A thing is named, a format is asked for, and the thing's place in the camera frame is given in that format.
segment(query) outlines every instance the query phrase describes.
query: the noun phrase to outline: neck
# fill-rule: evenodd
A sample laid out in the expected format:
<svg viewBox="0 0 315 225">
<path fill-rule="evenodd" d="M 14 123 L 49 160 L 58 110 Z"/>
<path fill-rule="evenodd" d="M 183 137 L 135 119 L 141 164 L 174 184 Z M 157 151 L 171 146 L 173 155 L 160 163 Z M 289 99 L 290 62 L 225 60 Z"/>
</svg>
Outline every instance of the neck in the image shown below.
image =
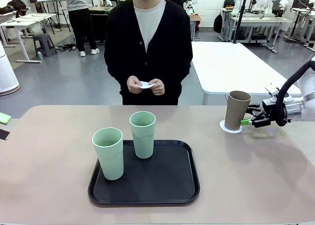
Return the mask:
<svg viewBox="0 0 315 225">
<path fill-rule="evenodd" d="M 157 6 L 161 0 L 133 0 L 133 5 L 140 9 L 150 9 Z"/>
</svg>

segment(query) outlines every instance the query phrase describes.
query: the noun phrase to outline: tray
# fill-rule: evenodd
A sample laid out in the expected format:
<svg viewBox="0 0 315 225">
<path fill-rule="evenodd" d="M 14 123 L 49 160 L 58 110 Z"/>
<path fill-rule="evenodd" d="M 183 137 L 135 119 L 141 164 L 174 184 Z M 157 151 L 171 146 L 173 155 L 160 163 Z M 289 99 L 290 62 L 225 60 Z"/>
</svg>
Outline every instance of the tray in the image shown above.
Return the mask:
<svg viewBox="0 0 315 225">
<path fill-rule="evenodd" d="M 100 205 L 181 205 L 194 201 L 200 191 L 192 150 L 177 140 L 155 140 L 154 153 L 139 159 L 133 141 L 124 141 L 123 176 L 105 179 L 97 160 L 88 193 Z"/>
</svg>

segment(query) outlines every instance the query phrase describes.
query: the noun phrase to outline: stool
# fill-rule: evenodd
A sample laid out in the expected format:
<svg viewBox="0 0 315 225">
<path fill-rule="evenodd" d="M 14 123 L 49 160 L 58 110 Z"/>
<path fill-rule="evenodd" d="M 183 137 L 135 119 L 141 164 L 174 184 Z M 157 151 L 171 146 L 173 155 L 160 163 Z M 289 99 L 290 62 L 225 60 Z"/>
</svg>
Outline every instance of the stool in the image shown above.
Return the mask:
<svg viewBox="0 0 315 225">
<path fill-rule="evenodd" d="M 33 36 L 34 47 L 36 56 L 38 56 L 37 52 L 41 52 L 44 56 L 50 57 L 55 53 L 57 53 L 54 43 L 51 40 L 50 35 L 48 34 L 37 34 Z M 40 47 L 36 47 L 36 41 L 39 41 Z"/>
</svg>

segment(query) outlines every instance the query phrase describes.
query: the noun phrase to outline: sleeve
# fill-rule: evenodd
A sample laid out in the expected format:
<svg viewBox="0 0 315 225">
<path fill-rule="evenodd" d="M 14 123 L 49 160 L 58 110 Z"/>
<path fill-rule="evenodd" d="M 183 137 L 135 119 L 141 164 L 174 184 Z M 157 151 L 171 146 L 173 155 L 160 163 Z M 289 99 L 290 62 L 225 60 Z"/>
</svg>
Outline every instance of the sleeve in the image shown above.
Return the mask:
<svg viewBox="0 0 315 225">
<path fill-rule="evenodd" d="M 115 14 L 111 11 L 107 18 L 104 58 L 109 74 L 119 84 L 126 85 L 131 74 L 127 72 L 122 57 L 120 57 L 121 47 L 116 39 L 116 37 L 119 37 L 119 29 L 116 27 L 117 22 L 114 18 Z"/>
<path fill-rule="evenodd" d="M 192 61 L 192 45 L 191 45 L 191 32 L 190 32 L 190 18 L 188 15 L 181 20 L 180 25 L 180 36 L 178 41 L 178 55 L 176 56 L 176 66 L 170 67 L 174 71 L 169 73 L 164 80 L 161 80 L 164 83 L 165 91 L 168 88 L 172 88 L 173 85 L 179 86 L 181 82 L 188 76 Z"/>
</svg>

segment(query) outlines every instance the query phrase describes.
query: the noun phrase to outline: person's right hand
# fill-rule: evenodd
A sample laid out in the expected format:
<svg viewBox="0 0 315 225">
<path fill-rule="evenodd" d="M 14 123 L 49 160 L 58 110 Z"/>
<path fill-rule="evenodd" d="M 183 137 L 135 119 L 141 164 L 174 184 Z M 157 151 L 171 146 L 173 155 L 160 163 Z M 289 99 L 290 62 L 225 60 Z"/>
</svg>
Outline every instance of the person's right hand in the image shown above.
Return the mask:
<svg viewBox="0 0 315 225">
<path fill-rule="evenodd" d="M 131 76 L 128 78 L 127 86 L 128 86 L 129 91 L 133 94 L 138 94 L 138 93 L 142 92 L 142 89 L 137 87 L 136 84 L 138 86 L 142 86 L 141 82 L 139 81 L 139 79 L 137 77 Z"/>
</svg>

